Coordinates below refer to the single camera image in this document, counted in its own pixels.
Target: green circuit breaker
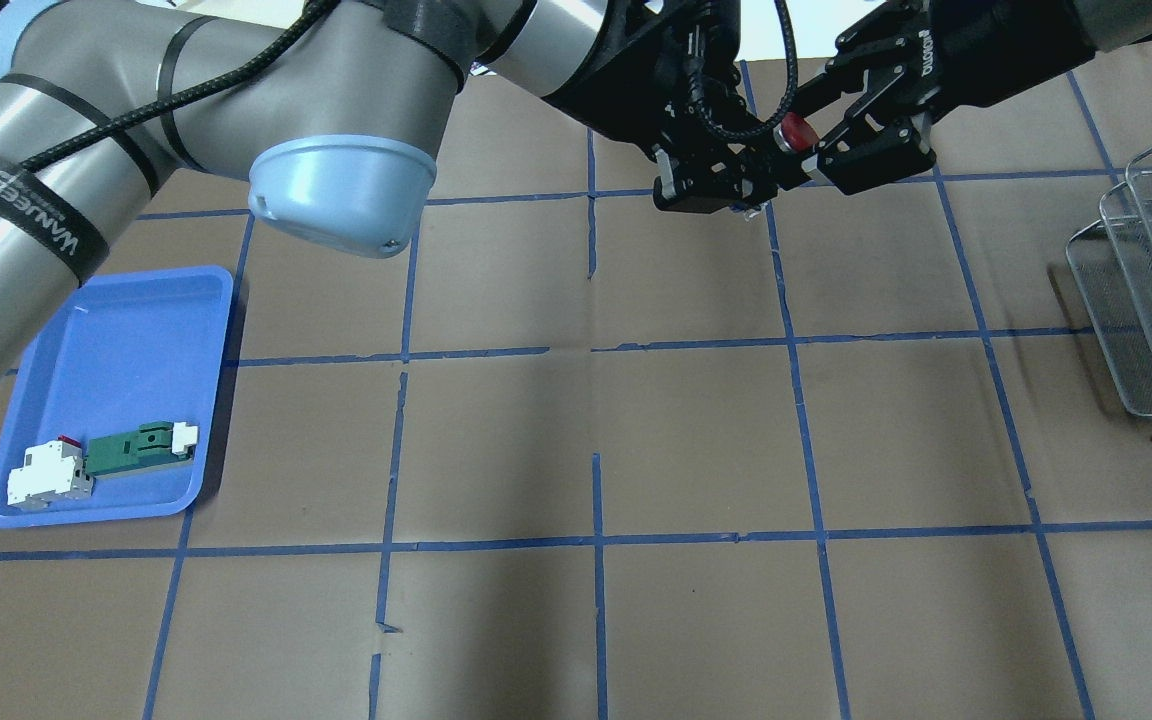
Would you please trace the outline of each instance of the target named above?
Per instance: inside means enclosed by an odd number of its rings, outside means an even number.
[[[146,423],[136,432],[88,442],[88,473],[94,478],[137,473],[191,458],[198,429],[187,423]]]

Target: plastic tray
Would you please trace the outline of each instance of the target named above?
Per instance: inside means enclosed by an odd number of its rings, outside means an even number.
[[[198,495],[211,439],[233,278],[218,266],[92,278],[26,348],[0,435],[0,528],[150,518]],[[149,420],[198,425],[195,460],[96,480],[84,500],[6,505],[26,447],[128,432]]]

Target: blue tape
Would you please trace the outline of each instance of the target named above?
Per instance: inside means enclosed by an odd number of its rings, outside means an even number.
[[[1083,665],[1078,658],[1078,649],[1074,644],[1074,634],[1069,626],[1069,616],[1064,612],[1064,600],[1060,591],[1060,582],[1056,578],[1056,568],[1052,564],[1051,552],[1047,547],[1047,538],[1043,533],[1043,516],[1038,511],[1038,501],[1034,498],[1033,486],[1029,478],[1029,468],[1025,462],[1025,454],[1020,446],[1020,432],[1016,429],[1016,420],[1011,416],[1011,402],[1007,400],[1007,388],[1002,372],[998,369],[998,358],[993,341],[990,336],[990,325],[980,305],[980,296],[975,287],[972,266],[968,263],[967,251],[963,249],[963,237],[958,232],[958,223],[954,217],[954,209],[950,204],[950,196],[945,183],[940,182],[940,167],[933,168],[933,176],[937,177],[935,189],[941,197],[941,206],[945,210],[945,221],[950,228],[950,237],[954,240],[954,253],[957,256],[958,267],[963,272],[963,282],[967,287],[968,297],[972,301],[972,313],[977,320],[977,328],[980,332],[980,343],[984,347],[984,355],[990,365],[990,376],[993,379],[993,388],[998,397],[998,409],[1002,414],[1002,420],[1007,430],[1007,442],[1011,446],[1011,458],[1015,461],[1016,473],[1020,476],[1021,491],[1024,492],[1025,502],[1029,506],[1029,520],[1036,530],[1038,541],[1038,553],[1043,560],[1043,574],[1047,577],[1047,588],[1052,596],[1052,606],[1056,611],[1056,623],[1060,626],[1061,639],[1064,642],[1064,654],[1068,655],[1070,672],[1074,675],[1074,688],[1078,691],[1078,700],[1083,707],[1084,720],[1094,720],[1096,712],[1092,708],[1091,694],[1087,692],[1087,681],[1083,676]]]
[[[753,97],[753,91],[749,88],[749,73],[745,73],[746,92]],[[767,209],[767,232],[772,245],[772,268],[776,274],[776,298],[780,300],[781,320],[785,323],[785,336],[795,340],[794,320],[790,317],[790,305],[786,298],[785,272],[781,266],[781,242],[776,232],[776,210]],[[799,348],[797,342],[787,346],[790,354],[790,385],[794,388],[794,406],[799,422],[799,441],[803,444],[803,464],[808,477],[808,497],[812,502],[812,529],[817,541],[817,559],[820,570],[820,593],[824,601],[824,619],[826,619],[826,632],[829,637],[829,657],[833,662],[833,680],[838,691],[838,713],[844,720],[851,720],[851,700],[847,694],[847,675],[844,661],[842,661],[842,639],[838,634],[838,607],[833,602],[833,575],[829,571],[828,537],[826,525],[824,525],[824,510],[820,505],[820,486],[817,479],[817,468],[814,468],[814,453],[812,448],[812,429],[808,419],[806,397],[803,391],[803,373],[801,373]]]
[[[412,541],[394,543],[394,552],[483,552],[488,550],[532,550],[540,547],[589,547],[594,538],[561,536],[548,538],[488,539],[487,541]]]
[[[1044,523],[1044,533],[1123,533],[1152,530],[1152,520],[1104,520],[1092,523]]]
[[[251,215],[248,209],[229,210],[184,210],[180,213],[143,213],[137,220],[183,220],[188,218],[228,218],[232,215]]]
[[[399,356],[403,363],[412,357],[412,311],[416,306],[416,258],[420,253],[420,228],[416,228],[410,245],[407,247],[407,288],[403,293],[403,334]]]
[[[1087,177],[1100,177],[1105,174],[1105,170],[1020,170],[1010,173],[964,173],[964,174],[942,174],[942,182],[979,182],[979,181],[1001,181],[1001,179],[1087,179]],[[937,176],[923,176],[918,177],[918,182],[935,182]]]
[[[280,558],[287,555],[370,555],[384,551],[379,541],[332,544],[264,544],[245,547],[191,547],[190,558]]]
[[[813,541],[814,530],[756,530],[752,533],[736,536],[736,541]]]
[[[628,190],[594,190],[594,197],[644,197],[652,195],[652,188],[628,188]]]
[[[495,347],[490,350],[442,350],[432,353],[412,353],[412,361],[453,361],[457,357],[517,357],[522,355],[544,355],[548,347]]]
[[[590,460],[594,501],[594,665],[598,674],[598,720],[608,720],[607,698],[607,570],[602,561],[602,455]]]
[[[154,643],[154,661],[150,665],[150,683],[145,691],[145,710],[141,720],[154,717],[154,705],[159,697],[159,679],[162,675],[162,657],[168,650],[168,634],[172,632],[172,615],[175,611],[175,598],[180,590],[180,571],[184,569],[185,552],[189,547],[189,528],[194,526],[194,508],[187,507],[184,518],[180,521],[180,537],[175,548],[175,560],[172,562],[172,579],[168,582],[168,598],[162,604],[162,620],[159,623],[159,639]]]
[[[131,547],[109,550],[17,550],[0,551],[0,562],[15,560],[149,560],[174,558],[170,547]]]
[[[818,336],[795,338],[796,344],[835,343],[835,342],[899,342],[909,340],[963,340],[979,338],[979,331],[931,331],[909,333],[878,334],[818,334]]]
[[[1074,334],[1092,334],[1093,328],[1016,328],[1010,331],[990,331],[990,338],[1055,338],[1074,336]]]
[[[256,215],[247,213],[247,225],[243,227],[243,245],[238,248],[238,264],[234,265],[234,300],[238,298],[243,287],[243,274],[247,273],[247,256],[251,251],[252,233],[256,232]],[[237,302],[234,313],[237,313]]]
[[[371,655],[371,674],[367,679],[367,720],[376,720],[376,704],[380,700],[380,653]]]
[[[647,350],[707,350],[718,347],[768,347],[788,344],[785,338],[742,338],[741,340],[680,340],[662,342],[622,342],[616,347],[596,347],[591,353],[637,353]]]
[[[740,533],[647,533],[605,536],[602,544],[707,544],[740,541]]]
[[[243,357],[238,367],[270,367],[275,365],[348,365],[353,363],[396,363],[403,356],[397,353],[377,355],[316,355],[306,357]]]
[[[543,192],[536,195],[490,195],[485,197],[435,197],[426,205],[490,205],[495,202],[540,202],[570,200],[573,197],[585,197],[584,192]]]
[[[1096,118],[1092,118],[1092,108],[1087,105],[1087,98],[1083,94],[1083,88],[1078,85],[1078,78],[1074,77],[1074,73],[1066,73],[1064,76],[1069,79],[1069,88],[1074,91],[1074,100],[1078,101],[1078,109],[1083,111],[1083,119],[1087,121],[1087,130],[1092,132],[1092,141],[1096,142],[1096,151],[1101,154],[1101,162],[1105,162],[1105,170],[1102,173],[1111,176],[1112,181],[1116,184],[1119,182],[1119,173],[1114,169],[1114,160],[1111,159],[1111,150],[1105,145],[1105,138],[1101,137],[1101,128],[1096,126]]]
[[[589,273],[585,274],[585,279],[590,279],[598,270],[598,219],[594,218],[594,192],[598,188],[594,181],[594,131],[589,128],[585,128],[585,156],[588,162],[585,180],[589,191]]]
[[[960,538],[984,536],[1023,536],[1033,525],[960,525],[950,528],[864,528],[827,530],[829,539]]]
[[[385,623],[385,612],[389,605],[389,561],[393,558],[394,516],[397,514],[397,470],[403,455],[403,423],[407,410],[407,372],[397,376],[397,409],[394,410],[394,438],[389,450],[389,491],[385,495],[385,533],[380,553],[380,578],[376,581],[376,624],[384,632],[391,627]]]

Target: electrical component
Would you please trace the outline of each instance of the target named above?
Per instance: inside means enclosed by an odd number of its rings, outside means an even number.
[[[91,493],[82,447],[63,435],[26,448],[24,465],[8,473],[8,505],[21,510],[41,510],[61,498],[82,500]]]
[[[88,472],[99,479],[188,462],[198,445],[198,427],[188,423],[146,423],[136,432],[88,442]]]

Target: red button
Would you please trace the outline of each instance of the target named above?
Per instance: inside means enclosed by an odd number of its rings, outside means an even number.
[[[795,152],[810,150],[820,142],[820,136],[817,135],[814,128],[806,120],[799,118],[797,113],[785,115],[785,119],[781,120],[781,137],[785,138],[785,142],[790,143],[790,147]]]

